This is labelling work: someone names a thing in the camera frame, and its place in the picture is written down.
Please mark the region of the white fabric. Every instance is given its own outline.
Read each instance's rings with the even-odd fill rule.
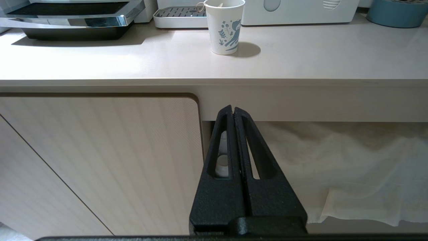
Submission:
[[[308,213],[428,222],[428,123],[257,122]]]

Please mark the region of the white box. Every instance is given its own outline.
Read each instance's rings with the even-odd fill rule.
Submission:
[[[242,25],[324,24],[352,21],[360,0],[248,0]]]

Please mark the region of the teabag string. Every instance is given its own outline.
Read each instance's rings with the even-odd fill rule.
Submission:
[[[222,8],[223,7],[223,3],[221,3],[218,7]],[[204,8],[205,8],[205,3],[204,2],[199,2],[199,3],[196,4],[196,11],[202,12],[204,10]]]

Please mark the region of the drip tray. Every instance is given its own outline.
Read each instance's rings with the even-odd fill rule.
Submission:
[[[198,12],[196,7],[169,7],[158,10],[153,18],[158,28],[207,28],[205,9]]]

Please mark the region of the cabinet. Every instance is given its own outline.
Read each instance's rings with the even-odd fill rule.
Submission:
[[[0,220],[31,239],[111,235],[1,116]]]
[[[203,166],[188,97],[1,97],[0,113],[114,235],[181,235]]]

